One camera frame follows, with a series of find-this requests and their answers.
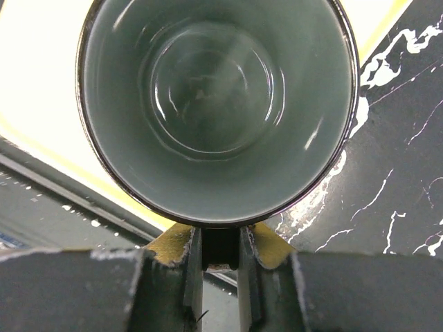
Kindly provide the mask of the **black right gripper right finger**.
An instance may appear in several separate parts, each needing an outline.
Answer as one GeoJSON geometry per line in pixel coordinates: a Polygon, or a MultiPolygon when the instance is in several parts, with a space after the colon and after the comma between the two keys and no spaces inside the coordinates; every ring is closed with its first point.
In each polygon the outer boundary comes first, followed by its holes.
{"type": "Polygon", "coordinates": [[[243,331],[441,331],[442,261],[298,252],[264,224],[239,232],[243,331]]]}

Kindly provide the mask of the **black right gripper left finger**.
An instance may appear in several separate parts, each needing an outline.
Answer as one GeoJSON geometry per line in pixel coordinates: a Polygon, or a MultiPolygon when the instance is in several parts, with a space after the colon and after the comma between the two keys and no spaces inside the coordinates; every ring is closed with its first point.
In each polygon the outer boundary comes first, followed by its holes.
{"type": "Polygon", "coordinates": [[[6,250],[2,331],[200,331],[201,231],[139,249],[6,250]]]}

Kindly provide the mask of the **dark grey mug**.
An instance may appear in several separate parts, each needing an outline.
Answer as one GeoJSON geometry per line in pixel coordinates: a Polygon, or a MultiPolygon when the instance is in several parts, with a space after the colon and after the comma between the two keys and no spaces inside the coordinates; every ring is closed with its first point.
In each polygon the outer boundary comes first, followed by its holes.
{"type": "Polygon", "coordinates": [[[85,136],[131,198],[239,265],[239,230],[294,206],[339,159],[359,56],[340,1],[94,1],[75,84],[85,136]]]}

